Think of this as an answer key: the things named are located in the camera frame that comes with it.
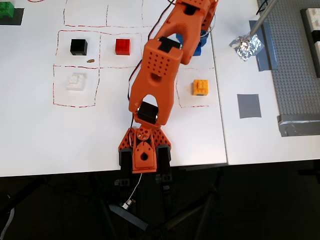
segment white lego brick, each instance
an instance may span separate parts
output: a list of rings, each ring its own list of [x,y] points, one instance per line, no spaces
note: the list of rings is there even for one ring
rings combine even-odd
[[[73,74],[66,86],[69,91],[83,91],[85,87],[85,76],[83,74]]]
[[[320,62],[320,41],[317,41],[314,45],[315,45],[316,53],[318,55],[318,59]]]
[[[308,8],[306,15],[310,24],[311,32],[320,30],[320,8]]]

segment red lego brick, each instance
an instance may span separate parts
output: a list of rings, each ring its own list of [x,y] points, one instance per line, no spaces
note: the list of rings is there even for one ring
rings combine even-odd
[[[115,41],[115,54],[130,55],[130,39],[117,39]]]

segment gray lego baseplate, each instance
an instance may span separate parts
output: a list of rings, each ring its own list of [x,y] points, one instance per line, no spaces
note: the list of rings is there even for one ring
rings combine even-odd
[[[320,0],[280,0],[267,17],[278,60],[272,76],[281,115],[320,114],[320,78],[300,13],[308,8],[320,8]]]

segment wire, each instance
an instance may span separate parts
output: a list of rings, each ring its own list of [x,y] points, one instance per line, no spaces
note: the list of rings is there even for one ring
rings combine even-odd
[[[259,7],[255,15],[258,15],[259,13],[263,12],[266,9],[266,8],[261,9],[265,4],[268,6],[268,0],[264,0],[264,2],[261,4],[261,6]]]
[[[157,25],[159,24],[159,22],[161,21],[162,17],[164,16],[165,12],[170,8],[170,6],[173,4],[173,2],[175,0],[168,0],[170,2],[170,4],[166,7],[166,9],[161,13],[158,21],[155,23],[155,25],[153,26],[153,28],[151,29],[151,31],[149,32],[148,34],[148,41],[150,40],[150,37],[152,35],[152,33],[154,32],[154,30],[156,29]],[[128,86],[128,94],[127,94],[127,98],[128,98],[128,101],[130,101],[130,82],[133,78],[133,76],[135,75],[135,73],[137,72],[138,68],[141,66],[141,63],[142,63],[142,59],[140,60],[140,62],[138,63],[138,65],[135,67],[135,69],[133,70],[133,72],[131,73],[131,76],[129,77],[129,86]]]
[[[132,195],[135,193],[136,188],[138,187],[138,185],[139,185],[139,183],[140,183],[141,177],[142,177],[142,173],[140,174],[140,178],[139,178],[138,183],[135,185],[135,188],[133,189],[133,191],[132,191],[132,193],[131,193],[130,197],[128,198],[128,200],[127,200],[127,201],[125,201],[125,203],[129,202],[129,200],[131,199]]]
[[[212,29],[214,29],[215,25],[216,25],[216,14],[214,14],[214,23],[213,23],[213,26],[210,28],[210,30],[205,33],[204,35],[201,35],[200,38],[204,38],[205,36],[207,36],[209,33],[211,33]]]
[[[175,0],[169,1],[170,4],[166,7],[165,10],[163,10],[163,12],[161,13],[158,21],[155,23],[155,25],[153,26],[153,28],[151,29],[149,35],[148,35],[148,40],[150,40],[151,34],[153,33],[153,31],[155,30],[156,26],[159,24],[159,22],[161,21],[162,17],[164,16],[165,12],[170,8],[170,6],[173,4]]]
[[[128,95],[127,95],[127,98],[128,98],[128,101],[130,101],[130,82],[131,82],[131,79],[132,77],[135,75],[136,71],[138,70],[138,68],[141,66],[141,63],[142,63],[142,59],[140,60],[140,62],[138,63],[138,65],[135,67],[135,69],[133,70],[133,72],[131,73],[130,77],[129,77],[129,81],[128,81]]]

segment black floor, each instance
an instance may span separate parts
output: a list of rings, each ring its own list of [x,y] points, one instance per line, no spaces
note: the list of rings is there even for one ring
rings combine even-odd
[[[233,240],[318,240],[320,239],[320,184],[315,176],[301,176],[314,161],[225,166],[204,170],[173,168],[174,212],[213,188],[217,172],[220,215],[212,222],[219,230],[214,239]],[[97,196],[117,198],[113,182],[118,171],[98,172],[104,188],[93,189],[93,173],[52,175],[15,208],[5,240],[107,239],[97,208]],[[34,177],[0,178],[0,192],[14,195]],[[137,215],[154,225],[166,220],[160,187],[153,174],[145,174],[137,188]],[[168,239],[194,239],[201,212],[186,219]],[[112,216],[119,239],[128,239],[124,220]]]

